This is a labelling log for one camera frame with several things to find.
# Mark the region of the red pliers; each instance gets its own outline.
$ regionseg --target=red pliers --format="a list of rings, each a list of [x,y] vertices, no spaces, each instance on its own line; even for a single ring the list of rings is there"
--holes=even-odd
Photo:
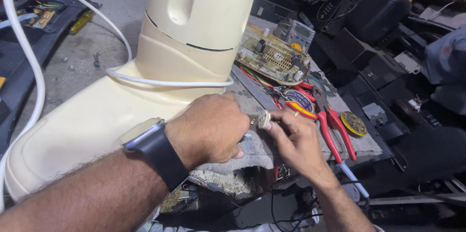
[[[332,108],[329,105],[329,102],[327,101],[327,98],[325,98],[322,92],[317,90],[317,87],[312,88],[312,95],[316,100],[316,112],[317,117],[319,118],[319,121],[321,123],[323,138],[327,142],[330,151],[335,157],[335,161],[339,164],[342,163],[340,153],[338,152],[338,150],[336,150],[335,143],[333,142],[332,137],[330,135],[329,126],[327,124],[327,114],[330,117],[330,122],[332,123],[332,125],[334,125],[340,132],[351,160],[356,161],[356,154],[354,153],[350,137],[348,136],[348,133],[346,132],[345,127],[343,126],[343,123],[340,121],[340,119],[338,119],[336,111],[332,110]]]
[[[305,82],[301,82],[295,86],[292,86],[295,90],[298,90],[299,92],[301,92],[302,94],[304,94],[304,96],[306,96],[307,98],[309,98],[309,100],[311,100],[311,102],[315,102],[316,99],[310,95],[308,92],[304,91],[304,89],[302,89],[302,87],[306,88],[306,89],[309,89],[309,90],[312,90],[313,86],[308,84],[308,83],[305,83]]]

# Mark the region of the cream mixer grinder body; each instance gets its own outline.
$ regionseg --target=cream mixer grinder body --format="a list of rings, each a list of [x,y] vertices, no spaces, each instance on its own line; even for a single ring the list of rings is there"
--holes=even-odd
[[[172,82],[225,82],[253,0],[148,0],[137,58],[117,71]],[[151,86],[104,76],[40,119],[11,148],[5,183],[15,201],[120,148],[149,118],[171,120],[223,87]]]

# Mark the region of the smartwatch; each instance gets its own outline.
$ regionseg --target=smartwatch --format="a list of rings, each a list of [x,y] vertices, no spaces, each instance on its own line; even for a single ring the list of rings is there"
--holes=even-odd
[[[188,178],[189,172],[165,135],[167,121],[151,118],[119,138],[126,152],[140,152],[148,158],[173,193]]]

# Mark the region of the hand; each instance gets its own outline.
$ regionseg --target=hand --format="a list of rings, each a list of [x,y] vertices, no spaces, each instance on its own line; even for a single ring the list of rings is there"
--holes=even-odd
[[[232,93],[204,95],[180,117],[168,122],[166,136],[188,170],[204,163],[241,158],[238,142],[249,129]]]
[[[325,161],[319,144],[316,124],[293,110],[269,110],[272,120],[281,121],[290,133],[285,133],[276,122],[270,122],[266,131],[275,139],[278,152],[287,165],[306,176],[314,185],[335,179]]]

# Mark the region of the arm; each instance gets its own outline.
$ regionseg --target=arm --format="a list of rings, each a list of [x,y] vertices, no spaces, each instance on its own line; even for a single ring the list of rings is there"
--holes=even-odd
[[[166,126],[186,169],[244,152],[249,128],[231,93],[207,95]],[[72,172],[0,216],[0,231],[132,231],[168,193],[145,158],[122,150]]]
[[[266,130],[276,140],[277,148],[287,164],[306,176],[319,198],[329,231],[374,232],[375,228],[354,204],[340,185],[324,159],[317,136],[316,124],[289,110],[270,111],[272,118],[281,121],[289,136],[276,122]]]

